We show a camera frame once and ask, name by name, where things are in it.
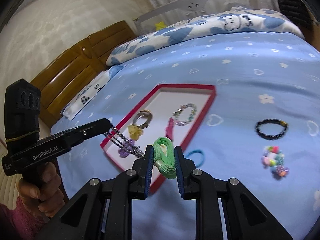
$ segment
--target green hair tie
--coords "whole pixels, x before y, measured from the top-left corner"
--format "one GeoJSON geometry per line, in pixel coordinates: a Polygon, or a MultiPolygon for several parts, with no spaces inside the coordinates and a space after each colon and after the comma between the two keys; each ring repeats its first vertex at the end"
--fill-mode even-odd
{"type": "Polygon", "coordinates": [[[167,179],[175,179],[177,175],[174,166],[172,141],[166,137],[160,137],[153,143],[153,150],[154,165],[158,168],[160,173],[167,179]],[[167,147],[167,156],[160,147],[162,144],[167,147]]]}

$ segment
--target headboard panel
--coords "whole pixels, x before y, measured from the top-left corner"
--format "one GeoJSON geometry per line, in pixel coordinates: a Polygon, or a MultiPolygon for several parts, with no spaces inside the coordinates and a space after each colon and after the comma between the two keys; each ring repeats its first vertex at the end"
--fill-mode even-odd
{"type": "Polygon", "coordinates": [[[125,21],[89,35],[64,51],[31,82],[41,90],[40,118],[51,128],[70,100],[102,70],[115,47],[136,38],[125,21]]]}

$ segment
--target metal screw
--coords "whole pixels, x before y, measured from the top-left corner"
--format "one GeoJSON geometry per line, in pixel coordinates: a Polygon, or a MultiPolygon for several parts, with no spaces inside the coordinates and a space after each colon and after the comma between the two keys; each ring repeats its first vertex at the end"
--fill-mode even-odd
{"type": "Polygon", "coordinates": [[[239,184],[239,180],[236,179],[236,178],[231,178],[231,179],[229,180],[229,182],[230,182],[232,185],[238,185],[238,184],[239,184]]]}
{"type": "Polygon", "coordinates": [[[99,180],[98,179],[91,179],[89,183],[91,186],[95,186],[95,185],[99,184],[99,180]]]}
{"type": "Polygon", "coordinates": [[[133,175],[135,175],[136,174],[136,171],[135,170],[127,170],[127,175],[129,175],[129,176],[133,176],[133,175]]]}
{"type": "Polygon", "coordinates": [[[192,173],[193,173],[194,175],[196,175],[196,176],[199,176],[199,175],[202,174],[202,171],[199,170],[199,169],[194,169],[194,170],[192,171],[192,173]]]}

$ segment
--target hand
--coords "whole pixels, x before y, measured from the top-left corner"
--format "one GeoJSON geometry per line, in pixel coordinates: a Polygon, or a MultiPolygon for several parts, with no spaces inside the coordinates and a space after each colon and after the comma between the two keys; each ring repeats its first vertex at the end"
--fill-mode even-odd
{"type": "Polygon", "coordinates": [[[35,218],[42,219],[44,214],[53,217],[65,204],[63,193],[59,189],[61,179],[52,163],[39,166],[38,173],[44,182],[41,189],[20,179],[17,182],[20,198],[25,209],[35,218]]]}

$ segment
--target blue hair tie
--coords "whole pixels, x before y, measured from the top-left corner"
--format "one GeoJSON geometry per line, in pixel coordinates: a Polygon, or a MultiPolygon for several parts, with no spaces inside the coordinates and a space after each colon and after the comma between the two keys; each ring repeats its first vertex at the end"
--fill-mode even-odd
{"type": "Polygon", "coordinates": [[[196,164],[196,168],[200,168],[205,161],[205,157],[204,157],[204,153],[201,150],[193,150],[192,152],[189,152],[188,154],[185,155],[185,158],[190,157],[191,155],[195,154],[195,153],[200,153],[202,155],[202,160],[199,164],[196,164]]]}

